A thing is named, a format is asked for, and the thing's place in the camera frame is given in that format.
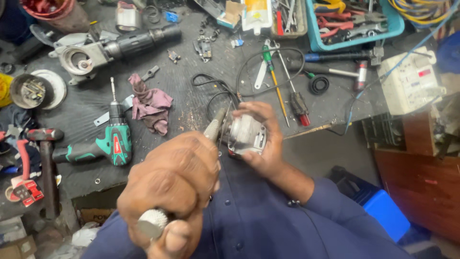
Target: pink rag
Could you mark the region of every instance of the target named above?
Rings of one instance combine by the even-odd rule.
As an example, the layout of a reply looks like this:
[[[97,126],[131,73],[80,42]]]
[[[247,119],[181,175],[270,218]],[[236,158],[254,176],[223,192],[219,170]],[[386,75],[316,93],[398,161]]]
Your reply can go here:
[[[164,136],[168,132],[168,110],[173,99],[160,89],[148,89],[136,73],[129,77],[135,97],[132,99],[132,118],[142,119],[150,132]]]

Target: white plastic tube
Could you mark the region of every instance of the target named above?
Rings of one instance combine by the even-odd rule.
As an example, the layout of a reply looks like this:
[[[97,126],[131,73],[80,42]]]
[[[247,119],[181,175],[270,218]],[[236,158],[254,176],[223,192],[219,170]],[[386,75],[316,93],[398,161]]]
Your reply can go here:
[[[244,31],[254,29],[254,35],[260,35],[261,28],[271,27],[271,0],[241,0],[241,3],[246,5],[241,19]]]

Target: man's right hand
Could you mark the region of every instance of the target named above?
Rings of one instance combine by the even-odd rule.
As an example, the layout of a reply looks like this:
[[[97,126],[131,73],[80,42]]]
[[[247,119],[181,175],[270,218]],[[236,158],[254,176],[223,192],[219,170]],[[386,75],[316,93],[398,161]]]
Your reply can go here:
[[[268,138],[262,155],[247,151],[242,155],[242,158],[261,176],[271,179],[285,167],[282,157],[283,134],[275,111],[268,103],[252,101],[240,103],[238,110],[233,111],[232,115],[240,117],[245,113],[252,115],[254,119],[265,125],[268,130]]]
[[[201,235],[202,210],[218,188],[218,151],[197,131],[183,133],[152,150],[132,167],[117,201],[134,244],[149,259],[189,257]],[[140,232],[137,222],[149,209],[162,208],[179,220],[170,222],[158,240]]]

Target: white electrical meter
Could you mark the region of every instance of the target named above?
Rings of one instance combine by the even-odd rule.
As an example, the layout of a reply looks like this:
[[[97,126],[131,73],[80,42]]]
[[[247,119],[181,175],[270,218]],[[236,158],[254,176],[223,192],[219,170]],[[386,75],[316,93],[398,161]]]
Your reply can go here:
[[[446,88],[438,85],[433,64],[436,56],[426,47],[419,47],[394,69],[386,80],[381,80],[383,93],[391,115],[403,115],[413,112],[426,103],[440,101],[446,94]],[[394,67],[407,52],[382,61],[377,70],[379,76]]]

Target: yellow screwdriver shaft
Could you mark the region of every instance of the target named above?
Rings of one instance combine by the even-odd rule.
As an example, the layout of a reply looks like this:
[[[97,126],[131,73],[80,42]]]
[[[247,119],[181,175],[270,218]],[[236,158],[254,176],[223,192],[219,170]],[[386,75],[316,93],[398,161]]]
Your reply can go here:
[[[275,73],[273,72],[273,70],[271,71],[271,76],[273,77],[273,82],[275,83],[275,86],[277,86],[278,83],[276,82],[276,76],[275,76]],[[289,121],[288,121],[288,116],[286,115],[286,109],[284,109],[283,98],[281,97],[280,89],[278,87],[276,88],[276,93],[278,94],[278,99],[280,100],[281,109],[283,110],[283,115],[284,115],[284,118],[286,119],[286,123],[288,125],[287,127],[290,128]]]

